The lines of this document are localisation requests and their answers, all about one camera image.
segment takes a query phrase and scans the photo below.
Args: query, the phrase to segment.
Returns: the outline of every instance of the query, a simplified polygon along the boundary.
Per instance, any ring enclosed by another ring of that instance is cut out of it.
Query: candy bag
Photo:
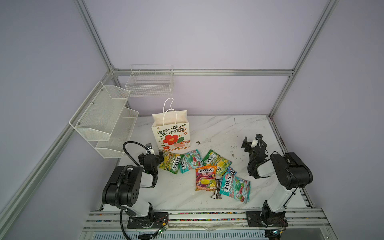
[[[220,188],[220,194],[233,197],[234,199],[247,203],[249,201],[250,181],[241,179],[226,172]]]
[[[160,163],[159,168],[177,174],[177,171],[179,170],[179,162],[183,155],[172,152],[163,152],[163,156],[164,161]]]
[[[231,161],[223,158],[222,156],[215,153],[212,149],[206,154],[203,159],[204,166],[216,165],[217,166],[217,175],[223,176],[227,171]]]
[[[196,191],[207,190],[214,191],[217,189],[216,184],[217,166],[203,166],[196,168]]]
[[[184,154],[179,163],[181,173],[202,166],[203,162],[201,161],[201,156],[197,149]]]
[[[227,172],[229,172],[229,174],[231,174],[233,176],[236,175],[236,171],[233,168],[231,168],[231,167],[228,167]]]

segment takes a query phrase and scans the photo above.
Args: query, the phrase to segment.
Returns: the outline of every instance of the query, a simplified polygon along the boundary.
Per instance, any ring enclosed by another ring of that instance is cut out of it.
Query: marble table
[[[232,161],[231,167],[237,171],[237,176],[251,181],[250,201],[241,203],[231,197],[223,196],[221,200],[212,199],[212,192],[195,191],[195,171],[190,170],[182,174],[179,170],[175,175],[159,169],[158,181],[154,188],[140,188],[138,201],[150,202],[155,210],[219,210],[219,209],[254,209],[263,206],[273,193],[278,180],[276,175],[269,178],[254,179],[248,175],[247,164],[249,155],[241,148],[246,136],[248,141],[256,136],[263,135],[263,140],[268,144],[267,151],[271,154],[282,150],[276,140],[272,128],[265,115],[240,115],[240,116],[188,116],[191,129],[191,148],[178,150],[185,153],[198,149],[204,157],[210,149]],[[152,117],[138,117],[131,141],[142,144],[152,143],[157,154],[158,148],[151,126]],[[128,144],[127,151],[137,160],[143,148]],[[134,164],[128,156],[124,156],[119,165]],[[288,208],[305,208],[306,204],[301,194],[293,196]],[[104,211],[117,211],[116,207],[106,204]]]

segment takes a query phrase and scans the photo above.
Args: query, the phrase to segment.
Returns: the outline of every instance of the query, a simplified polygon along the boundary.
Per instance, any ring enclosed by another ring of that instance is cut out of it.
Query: wall-mounted shelf
[[[131,65],[125,85],[132,97],[170,96],[174,85],[172,65]]]
[[[131,137],[139,112],[126,108],[129,91],[117,86],[106,86],[99,82],[100,88],[88,104],[84,113],[76,113],[70,125],[103,158],[121,158],[122,145]]]
[[[123,156],[122,145],[130,139],[138,115],[139,112],[135,110],[123,108],[110,140],[100,141],[95,147],[103,158],[121,158]]]

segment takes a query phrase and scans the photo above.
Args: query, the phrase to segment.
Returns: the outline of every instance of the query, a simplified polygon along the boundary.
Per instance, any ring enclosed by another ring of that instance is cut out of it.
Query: paper gift bag
[[[164,112],[165,103],[172,99],[170,109]],[[190,148],[190,129],[187,120],[187,111],[176,111],[172,108],[173,98],[164,102],[163,112],[152,114],[153,135],[160,151],[173,151]]]

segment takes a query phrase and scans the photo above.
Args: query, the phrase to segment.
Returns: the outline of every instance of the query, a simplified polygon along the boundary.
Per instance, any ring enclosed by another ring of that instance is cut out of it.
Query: colorful beads in rail
[[[169,219],[169,222],[187,222],[187,221],[240,221],[246,218],[207,218],[207,219]]]
[[[245,212],[171,212],[170,214],[243,214]]]

